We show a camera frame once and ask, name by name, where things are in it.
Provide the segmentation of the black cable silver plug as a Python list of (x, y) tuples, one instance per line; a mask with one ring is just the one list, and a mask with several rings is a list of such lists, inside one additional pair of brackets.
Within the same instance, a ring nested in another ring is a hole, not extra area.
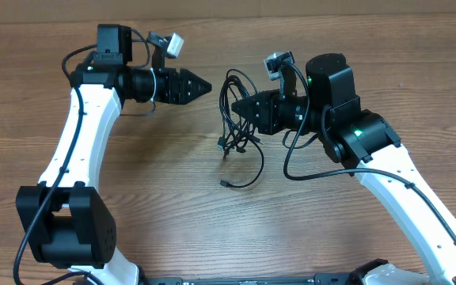
[(250, 93), (242, 83), (229, 83), (225, 89), (221, 90), (219, 98), (219, 109), (222, 116), (223, 133), (220, 137), (220, 148), (223, 151), (225, 158), (232, 149), (239, 153), (245, 152), (245, 147), (248, 143), (259, 143), (260, 140), (254, 135), (256, 128), (247, 120), (239, 117), (237, 123), (231, 117), (231, 111), (228, 101), (228, 92), (230, 92), (235, 101), (239, 98), (234, 93), (233, 87), (240, 93), (241, 99), (249, 97)]

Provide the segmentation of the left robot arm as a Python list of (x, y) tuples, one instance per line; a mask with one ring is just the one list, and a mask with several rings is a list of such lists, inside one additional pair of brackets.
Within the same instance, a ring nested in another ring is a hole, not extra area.
[(22, 186), (16, 208), (21, 249), (85, 284), (144, 284), (143, 270), (117, 248), (116, 222), (99, 193), (108, 137), (124, 103), (186, 105), (211, 91), (190, 70), (165, 66), (182, 36), (143, 36), (126, 25), (98, 25), (97, 41), (66, 72), (70, 110), (55, 153), (32, 186)]

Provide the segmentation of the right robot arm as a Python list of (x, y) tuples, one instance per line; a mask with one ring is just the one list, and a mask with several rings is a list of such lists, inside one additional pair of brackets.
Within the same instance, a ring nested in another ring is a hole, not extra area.
[(456, 218), (414, 165), (400, 136), (379, 114), (362, 109), (345, 57), (313, 57), (300, 71), (291, 53), (264, 65), (278, 89), (236, 101), (232, 109), (261, 134), (313, 134), (392, 216), (422, 260), (425, 273), (376, 259), (349, 273), (316, 274), (316, 284), (456, 284)]

